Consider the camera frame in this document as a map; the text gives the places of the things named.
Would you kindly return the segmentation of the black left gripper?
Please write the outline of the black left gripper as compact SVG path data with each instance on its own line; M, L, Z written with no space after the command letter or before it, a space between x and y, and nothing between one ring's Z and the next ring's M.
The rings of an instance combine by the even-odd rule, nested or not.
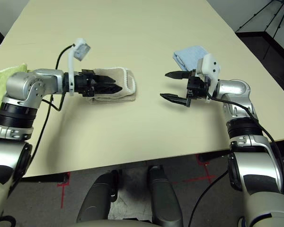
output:
M75 92L83 97L94 97L95 94L115 94L122 89L115 84L114 79L109 76L95 75L93 70L82 69L82 72L75 75Z

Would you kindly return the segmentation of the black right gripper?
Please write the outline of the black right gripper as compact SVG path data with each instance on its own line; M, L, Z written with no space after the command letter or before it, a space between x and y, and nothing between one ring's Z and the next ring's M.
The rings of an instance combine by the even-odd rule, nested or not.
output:
M188 79L186 98L175 94L160 93L160 96L172 103L190 107L191 101L195 99L207 99L207 83L196 75L196 70L192 71L172 71L165 74L165 77L172 79Z

